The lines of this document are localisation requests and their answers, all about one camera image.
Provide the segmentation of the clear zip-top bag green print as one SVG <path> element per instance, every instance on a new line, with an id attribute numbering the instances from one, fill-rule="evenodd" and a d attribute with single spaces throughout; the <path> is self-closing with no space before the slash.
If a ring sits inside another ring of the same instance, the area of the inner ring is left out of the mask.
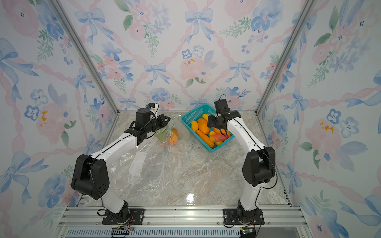
<path id="1" fill-rule="evenodd" d="M 181 121 L 181 115 L 170 116 L 169 123 L 154 135 L 155 138 L 163 143 L 175 145 L 181 140 L 187 140 L 190 132 Z"/>

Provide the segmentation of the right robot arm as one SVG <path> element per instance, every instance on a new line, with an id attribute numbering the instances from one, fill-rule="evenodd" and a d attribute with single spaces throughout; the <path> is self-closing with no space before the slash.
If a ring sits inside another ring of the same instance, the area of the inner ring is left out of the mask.
<path id="1" fill-rule="evenodd" d="M 207 125 L 230 132 L 246 152 L 242 174 L 246 181 L 241 198 L 238 201 L 235 220 L 242 224 L 263 225 L 263 212 L 257 206 L 257 199 L 262 189 L 271 189 L 264 184 L 276 176 L 275 150 L 265 146 L 246 126 L 242 116 L 228 107 L 226 99 L 214 102 L 216 115 L 208 118 Z"/>

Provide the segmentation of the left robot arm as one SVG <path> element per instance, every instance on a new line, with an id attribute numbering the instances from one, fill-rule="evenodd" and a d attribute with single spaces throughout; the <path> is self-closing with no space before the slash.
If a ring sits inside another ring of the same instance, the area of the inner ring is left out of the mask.
<path id="1" fill-rule="evenodd" d="M 138 109 L 135 120 L 118 139 L 97 152 L 77 158 L 71 188 L 94 200 L 100 199 L 114 221 L 125 223 L 130 216 L 129 205 L 110 188 L 108 171 L 125 153 L 138 147 L 150 133 L 165 128 L 170 120 L 163 114 L 157 115 L 151 106 Z"/>

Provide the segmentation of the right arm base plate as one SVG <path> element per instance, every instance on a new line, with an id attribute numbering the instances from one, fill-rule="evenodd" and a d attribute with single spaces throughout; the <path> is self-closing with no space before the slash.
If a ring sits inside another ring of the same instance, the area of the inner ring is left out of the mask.
<path id="1" fill-rule="evenodd" d="M 223 209 L 225 225 L 263 225 L 264 215 L 261 209 L 256 208 L 251 211 L 242 210 L 240 207 L 235 209 Z"/>

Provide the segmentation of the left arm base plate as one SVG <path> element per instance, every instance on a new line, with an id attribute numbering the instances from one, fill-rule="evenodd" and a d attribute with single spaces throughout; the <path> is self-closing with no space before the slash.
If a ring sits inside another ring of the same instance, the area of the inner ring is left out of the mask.
<path id="1" fill-rule="evenodd" d="M 142 225 L 145 209 L 128 208 L 114 214 L 106 209 L 99 209 L 97 215 L 103 218 L 103 225 Z"/>

